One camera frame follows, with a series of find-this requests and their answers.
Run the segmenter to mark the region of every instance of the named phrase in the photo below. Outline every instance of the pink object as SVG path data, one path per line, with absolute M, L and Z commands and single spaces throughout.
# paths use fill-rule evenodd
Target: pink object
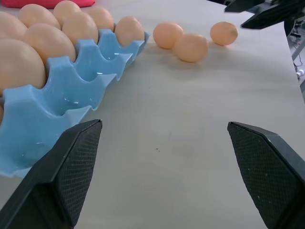
M 53 9 L 57 3 L 62 0 L 2 0 L 1 4 L 9 8 L 22 8 L 28 4 L 37 4 L 41 5 L 47 9 Z M 92 6 L 95 3 L 95 0 L 72 0 L 79 7 Z

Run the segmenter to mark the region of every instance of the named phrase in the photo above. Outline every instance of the table surface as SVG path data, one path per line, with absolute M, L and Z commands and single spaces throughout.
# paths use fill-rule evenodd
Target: table surface
M 239 26 L 251 16 L 224 14 L 205 0 L 96 5 L 115 21 L 136 16 L 150 32 L 175 21 L 209 40 L 215 23 Z M 239 172 L 229 121 L 276 132 L 305 159 L 305 106 L 283 24 L 240 29 L 233 45 L 210 43 L 194 64 L 150 39 L 87 120 L 95 118 L 103 131 L 77 229 L 265 229 Z M 0 207 L 19 182 L 0 177 Z

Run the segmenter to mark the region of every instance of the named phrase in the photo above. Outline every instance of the loose egg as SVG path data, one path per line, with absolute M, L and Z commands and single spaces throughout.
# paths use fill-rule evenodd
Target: loose egg
M 183 35 L 180 25 L 172 22 L 162 22 L 153 30 L 153 39 L 163 49 L 172 49 L 176 41 Z
M 3 110 L 2 106 L 0 106 L 0 124 L 2 123 L 3 115 L 4 115 L 4 110 Z
M 59 29 L 47 24 L 35 24 L 28 28 L 24 41 L 32 46 L 44 64 L 50 57 L 69 56 L 75 61 L 75 49 L 70 39 Z
M 62 26 L 62 31 L 73 45 L 76 45 L 79 39 L 93 39 L 97 44 L 99 38 L 93 18 L 84 12 L 77 12 L 68 17 Z
M 36 4 L 29 4 L 22 7 L 19 11 L 19 19 L 27 27 L 38 23 L 44 23 L 54 26 L 57 29 L 61 28 L 58 21 L 50 11 Z
M 64 0 L 59 2 L 55 6 L 53 10 L 53 15 L 55 16 L 62 28 L 64 21 L 76 12 L 81 12 L 80 7 L 73 1 Z
M 143 41 L 145 38 L 142 25 L 134 17 L 122 18 L 114 33 L 121 46 L 129 46 L 133 41 Z
M 113 18 L 108 10 L 102 7 L 95 7 L 88 11 L 98 29 L 109 29 L 113 31 Z
M 28 44 L 15 40 L 0 40 L 0 96 L 6 88 L 28 84 L 42 88 L 45 69 L 38 53 Z
M 232 44 L 238 36 L 238 30 L 235 25 L 222 21 L 213 25 L 210 36 L 214 43 L 225 46 Z
M 208 42 L 199 34 L 184 34 L 177 40 L 173 52 L 182 61 L 197 62 L 207 55 Z
M 16 17 L 0 12 L 0 39 L 22 40 L 28 28 Z

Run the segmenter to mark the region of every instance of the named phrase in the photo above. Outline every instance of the egg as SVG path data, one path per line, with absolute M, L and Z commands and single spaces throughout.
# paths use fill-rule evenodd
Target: egg
M 121 46 L 129 46 L 133 41 L 143 41 L 145 38 L 142 25 L 134 17 L 122 18 L 114 33 Z
M 93 18 L 84 12 L 77 12 L 68 17 L 62 26 L 62 31 L 73 45 L 76 45 L 79 39 L 93 39 L 97 44 L 99 38 Z
M 238 30 L 235 25 L 222 21 L 211 28 L 210 36 L 215 44 L 225 46 L 237 39 Z
M 47 24 L 35 24 L 28 28 L 24 41 L 32 46 L 44 64 L 50 57 L 69 56 L 75 61 L 75 49 L 70 39 L 59 29 Z
M 28 44 L 15 40 L 0 40 L 0 96 L 6 88 L 28 84 L 42 88 L 45 69 L 38 53 Z
M 2 106 L 0 106 L 0 124 L 2 123 L 3 116 L 4 116 L 4 110 L 3 110 Z
M 98 29 L 109 29 L 113 31 L 113 18 L 108 10 L 102 7 L 95 7 L 87 13 L 93 18 Z
M 62 28 L 64 21 L 75 12 L 81 12 L 80 7 L 73 1 L 64 0 L 54 7 L 53 15 Z
M 182 61 L 197 62 L 207 55 L 208 42 L 199 34 L 184 34 L 177 40 L 173 52 Z
M 28 28 L 16 17 L 0 12 L 0 39 L 22 40 Z
M 163 49 L 172 49 L 176 41 L 183 35 L 180 25 L 173 22 L 162 22 L 153 30 L 153 39 Z
M 44 23 L 54 26 L 57 29 L 61 28 L 58 21 L 50 11 L 36 4 L 29 4 L 22 7 L 19 11 L 19 19 L 27 27 L 38 23 Z

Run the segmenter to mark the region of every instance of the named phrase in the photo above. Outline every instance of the blue egg tray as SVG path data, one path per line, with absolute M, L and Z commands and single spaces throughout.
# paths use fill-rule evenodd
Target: blue egg tray
M 3 92 L 0 125 L 0 174 L 25 177 L 68 128 L 101 104 L 107 86 L 122 77 L 141 53 L 144 41 L 122 47 L 111 30 L 99 30 L 99 42 L 79 40 L 77 59 L 49 58 L 49 77 L 42 89 L 31 85 Z

